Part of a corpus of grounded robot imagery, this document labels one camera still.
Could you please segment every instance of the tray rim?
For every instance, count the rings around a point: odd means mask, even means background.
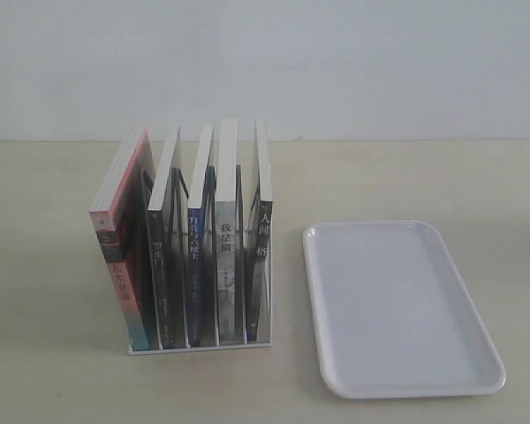
[[[456,281],[458,282],[460,289],[463,292],[464,301],[467,302],[467,305],[471,308],[478,331],[484,337],[486,346],[491,353],[494,362],[498,366],[499,373],[496,380],[490,385],[466,385],[463,387],[460,386],[451,386],[451,387],[441,387],[435,389],[429,389],[428,387],[424,388],[422,386],[402,386],[402,388],[389,387],[385,389],[384,386],[379,386],[376,390],[363,390],[361,393],[356,393],[351,390],[348,390],[346,387],[332,379],[332,375],[326,369],[325,363],[325,353],[322,340],[323,337],[321,330],[319,329],[318,324],[318,314],[316,312],[316,302],[314,301],[318,297],[317,288],[314,288],[318,283],[314,283],[314,276],[310,267],[310,255],[312,249],[312,243],[309,241],[314,237],[316,229],[319,227],[336,227],[336,226],[369,226],[369,225],[388,225],[388,226],[423,226],[432,231],[435,235],[436,241],[440,244],[444,259],[447,260],[451,270],[454,272]],[[314,338],[316,343],[316,352],[318,355],[318,362],[320,366],[320,374],[323,381],[326,383],[328,388],[334,392],[336,395],[347,398],[347,399],[373,399],[373,398],[437,398],[437,397],[454,397],[454,396],[476,396],[476,395],[488,395],[498,392],[502,389],[506,383],[506,369],[504,367],[503,361],[493,343],[493,340],[490,334],[487,331],[484,321],[479,314],[476,305],[473,302],[470,292],[467,290],[464,279],[459,274],[458,268],[451,257],[450,251],[443,240],[442,234],[440,231],[431,223],[420,221],[420,220],[380,220],[380,221],[320,221],[317,223],[312,223],[308,225],[302,234],[302,242],[304,247],[304,256],[305,256],[305,267],[307,270],[307,285],[308,292],[310,295],[310,303],[312,308],[313,315],[313,327],[314,327]]]

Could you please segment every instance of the white tray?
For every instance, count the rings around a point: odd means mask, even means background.
[[[439,232],[318,223],[304,248],[322,378],[344,398],[484,395],[504,366]]]

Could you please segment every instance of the table surface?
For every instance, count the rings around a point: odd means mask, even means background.
[[[142,357],[87,214],[116,148],[0,142],[0,422],[530,422],[530,141],[273,143],[273,346]],[[302,231],[387,219],[442,233],[500,392],[347,401],[322,382]]]

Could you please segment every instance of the white wall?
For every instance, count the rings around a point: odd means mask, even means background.
[[[220,117],[283,140],[530,138],[530,0],[0,0],[0,140]]]

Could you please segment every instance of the beige table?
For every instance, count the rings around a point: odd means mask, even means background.
[[[274,144],[273,347],[151,357],[126,354],[87,215],[116,147],[0,143],[0,422],[530,422],[530,142]],[[466,280],[507,369],[495,395],[350,402],[323,385],[303,229],[411,218]]]

